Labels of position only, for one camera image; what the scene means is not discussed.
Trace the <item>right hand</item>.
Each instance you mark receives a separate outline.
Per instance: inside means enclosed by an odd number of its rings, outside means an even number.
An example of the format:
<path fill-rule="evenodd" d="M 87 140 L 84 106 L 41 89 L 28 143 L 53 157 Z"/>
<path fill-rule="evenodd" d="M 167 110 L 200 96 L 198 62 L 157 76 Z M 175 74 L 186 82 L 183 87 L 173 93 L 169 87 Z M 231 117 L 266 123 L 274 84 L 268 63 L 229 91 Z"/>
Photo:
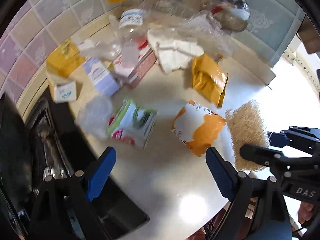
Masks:
<path fill-rule="evenodd" d="M 301 202 L 298 210 L 298 222 L 302 227 L 305 226 L 305 223 L 312 221 L 314 207 L 312 204 Z"/>

